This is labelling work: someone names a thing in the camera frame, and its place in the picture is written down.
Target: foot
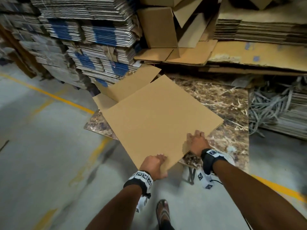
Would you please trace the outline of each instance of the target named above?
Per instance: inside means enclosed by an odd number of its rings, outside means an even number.
[[[160,200],[158,202],[156,212],[157,212],[157,218],[158,218],[159,226],[161,225],[161,223],[164,220],[167,220],[167,221],[170,222],[169,205],[168,205],[166,200],[164,200],[164,201]]]

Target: flip-flop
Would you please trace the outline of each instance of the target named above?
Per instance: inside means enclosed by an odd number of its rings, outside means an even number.
[[[158,225],[160,226],[161,224],[161,219],[164,215],[166,215],[169,219],[169,221],[171,221],[171,218],[169,217],[169,211],[165,209],[165,206],[164,206],[164,202],[167,202],[165,199],[161,199],[158,203],[157,203],[157,206],[156,206],[156,216],[157,216],[157,220],[158,220]],[[158,216],[158,207],[159,207],[159,204],[163,205],[163,209],[162,209],[162,212],[160,214],[160,216]]]

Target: marble-patterned tabletop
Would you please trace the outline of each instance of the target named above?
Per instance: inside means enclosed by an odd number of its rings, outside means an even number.
[[[178,78],[171,75],[169,78],[224,119],[223,124],[208,136],[209,143],[213,149],[231,154],[235,165],[249,172],[248,91],[212,84],[197,78]],[[99,110],[93,114],[84,128],[117,139]],[[179,162],[193,168],[199,168],[202,163],[200,158],[191,153],[186,154]]]

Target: concrete floor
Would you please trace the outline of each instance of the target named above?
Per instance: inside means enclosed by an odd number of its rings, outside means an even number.
[[[0,74],[97,109],[87,91],[29,79],[13,64],[0,67]],[[0,76],[0,137],[10,140],[0,152],[0,229],[81,230],[121,190],[136,167],[119,143],[83,129],[90,116],[91,111]],[[306,143],[263,133],[264,139],[250,137],[250,173],[282,185],[278,191],[306,193]],[[188,170],[176,165],[167,179],[155,182],[131,229],[157,229],[154,210],[161,198],[169,202],[175,229],[248,229],[223,186],[204,190],[198,182],[184,182],[187,177]],[[307,217],[307,201],[284,193]]]

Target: dark pants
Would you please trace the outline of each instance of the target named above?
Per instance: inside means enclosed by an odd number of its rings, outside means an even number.
[[[172,227],[171,222],[169,222],[168,220],[163,220],[161,222],[159,230],[175,230],[175,229]]]

